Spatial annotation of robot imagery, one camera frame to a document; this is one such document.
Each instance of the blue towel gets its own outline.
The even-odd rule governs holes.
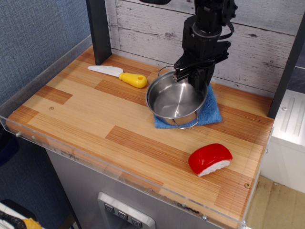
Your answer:
[[[199,118],[199,122],[197,123],[197,125],[218,123],[221,122],[222,120],[211,85],[208,86],[208,95],[205,100],[204,109],[198,118]],[[179,127],[188,127],[193,125],[195,122],[196,119],[187,124],[180,125]],[[176,125],[170,125],[162,122],[156,116],[154,116],[154,124],[156,128],[163,128],[163,129],[177,128]]]

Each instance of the wood grain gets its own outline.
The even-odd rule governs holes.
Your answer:
[[[159,69],[116,55],[103,64],[144,74],[148,85]],[[88,70],[90,65],[92,47],[17,109],[7,125],[142,191],[180,206],[186,201],[198,216],[208,213],[210,221],[238,227],[251,192],[244,184],[254,184],[273,124],[266,116],[271,99],[213,83],[222,122],[183,131],[156,129],[145,104],[148,86],[133,88]],[[188,157],[212,143],[226,146],[234,159],[229,167],[198,177]]]
[[[176,0],[171,1],[166,5],[146,4],[138,0],[127,1],[154,7],[156,9],[151,11],[156,14],[158,13],[158,8],[167,9],[168,11],[195,14],[193,0]],[[305,3],[302,0],[295,0],[293,4],[287,0],[257,0],[254,2],[235,0],[235,3],[238,6],[238,10],[236,11],[236,18],[232,20],[234,23],[291,35],[296,35],[305,8]],[[115,23],[113,17],[109,22]]]
[[[65,93],[63,91],[57,90],[55,88],[45,85],[41,88],[36,95],[41,96],[45,99],[49,99],[61,105],[65,104],[68,99],[72,97],[72,94]]]

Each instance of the control panel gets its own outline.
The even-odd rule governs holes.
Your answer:
[[[119,218],[135,225],[141,229],[155,229],[155,221],[139,212],[138,210],[120,202],[119,200],[100,192],[98,196],[98,202],[101,210],[106,210],[110,214],[114,214]]]

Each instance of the black robotic arm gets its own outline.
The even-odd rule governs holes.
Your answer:
[[[171,0],[141,0],[146,3],[167,4]],[[183,55],[174,64],[174,80],[188,78],[188,82],[201,91],[204,83],[210,83],[215,64],[228,58],[231,43],[220,41],[229,38],[234,27],[237,6],[234,0],[195,0],[195,15],[184,22]],[[222,35],[222,27],[228,25],[231,33]]]

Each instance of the pot handle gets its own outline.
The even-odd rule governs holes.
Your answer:
[[[161,68],[161,69],[158,71],[158,77],[160,76],[160,71],[162,71],[164,68],[168,68],[168,67],[173,67],[173,65],[167,65],[167,66]]]
[[[174,118],[173,118],[173,122],[176,124],[176,127],[179,128],[179,129],[181,129],[181,130],[188,129],[188,128],[191,128],[191,127],[194,127],[194,126],[196,126],[196,125],[199,123],[199,118],[198,118],[198,113],[197,113],[197,111],[195,111],[195,113],[196,113],[196,119],[197,119],[197,121],[196,121],[193,125],[191,125],[191,126],[179,127],[179,125],[175,122],[175,119],[174,119]]]

